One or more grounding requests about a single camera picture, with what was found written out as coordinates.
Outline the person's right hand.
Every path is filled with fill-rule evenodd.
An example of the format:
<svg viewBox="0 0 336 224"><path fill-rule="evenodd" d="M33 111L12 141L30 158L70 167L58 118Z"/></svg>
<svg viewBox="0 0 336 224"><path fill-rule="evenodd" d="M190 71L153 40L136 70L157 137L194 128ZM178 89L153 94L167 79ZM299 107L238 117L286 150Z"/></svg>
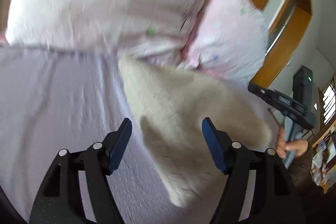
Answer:
<svg viewBox="0 0 336 224"><path fill-rule="evenodd" d="M305 154L309 148L309 144L306 140L295 140L292 142L286 142L285 139L285 130L282 126L279 127L278 136L277 136L277 143L276 143L276 152L278 156L282 159L286 158L286 153L288 151L295 151L295 157L301 157Z"/></svg>

